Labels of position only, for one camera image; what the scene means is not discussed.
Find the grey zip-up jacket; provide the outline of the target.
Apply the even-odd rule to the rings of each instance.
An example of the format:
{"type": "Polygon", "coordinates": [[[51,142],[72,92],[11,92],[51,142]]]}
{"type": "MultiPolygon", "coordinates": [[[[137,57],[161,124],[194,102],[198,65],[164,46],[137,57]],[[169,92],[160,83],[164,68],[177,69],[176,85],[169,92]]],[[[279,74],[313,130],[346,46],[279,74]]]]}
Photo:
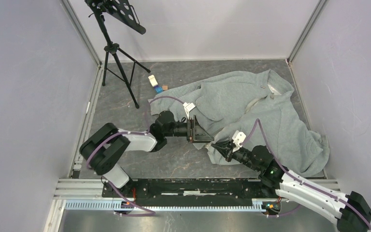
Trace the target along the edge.
{"type": "Polygon", "coordinates": [[[234,132],[246,134],[244,148],[269,144],[278,160],[304,177],[323,170],[329,159],[328,140],[300,119],[292,85],[273,70],[234,71],[172,88],[156,95],[151,114],[171,111],[179,120],[183,103],[193,103],[195,116],[216,142],[234,132]]]}

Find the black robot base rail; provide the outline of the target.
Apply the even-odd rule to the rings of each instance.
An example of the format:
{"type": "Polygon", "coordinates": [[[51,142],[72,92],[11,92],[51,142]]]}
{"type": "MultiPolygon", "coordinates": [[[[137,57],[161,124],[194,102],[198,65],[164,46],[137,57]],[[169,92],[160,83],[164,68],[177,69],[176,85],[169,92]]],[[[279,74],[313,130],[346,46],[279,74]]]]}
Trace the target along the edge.
{"type": "Polygon", "coordinates": [[[128,181],[120,192],[143,207],[250,206],[253,199],[278,199],[255,178],[139,178],[128,181]]]}

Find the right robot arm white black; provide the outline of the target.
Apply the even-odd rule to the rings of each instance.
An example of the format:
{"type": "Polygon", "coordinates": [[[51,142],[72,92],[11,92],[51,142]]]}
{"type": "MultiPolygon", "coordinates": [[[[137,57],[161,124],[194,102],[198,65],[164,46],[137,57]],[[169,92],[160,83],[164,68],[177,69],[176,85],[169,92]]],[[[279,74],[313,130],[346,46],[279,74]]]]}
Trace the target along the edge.
{"type": "Polygon", "coordinates": [[[277,195],[313,210],[336,225],[340,232],[371,230],[371,208],[364,197],[352,191],[345,194],[316,184],[281,165],[269,149],[257,145],[252,150],[231,141],[211,145],[226,161],[237,161],[259,173],[260,192],[277,195]]]}

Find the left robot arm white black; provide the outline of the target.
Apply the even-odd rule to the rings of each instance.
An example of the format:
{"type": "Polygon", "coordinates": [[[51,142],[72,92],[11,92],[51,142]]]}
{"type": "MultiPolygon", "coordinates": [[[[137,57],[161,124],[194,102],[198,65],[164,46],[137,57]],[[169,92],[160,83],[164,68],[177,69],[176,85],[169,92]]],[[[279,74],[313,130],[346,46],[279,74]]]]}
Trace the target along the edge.
{"type": "Polygon", "coordinates": [[[129,175],[118,164],[127,151],[156,152],[167,144],[167,137],[184,137],[191,143],[207,144],[214,140],[196,116],[176,121],[171,111],[162,111],[144,132],[127,131],[106,123],[79,148],[89,169],[114,185],[121,197],[132,192],[129,175]]]}

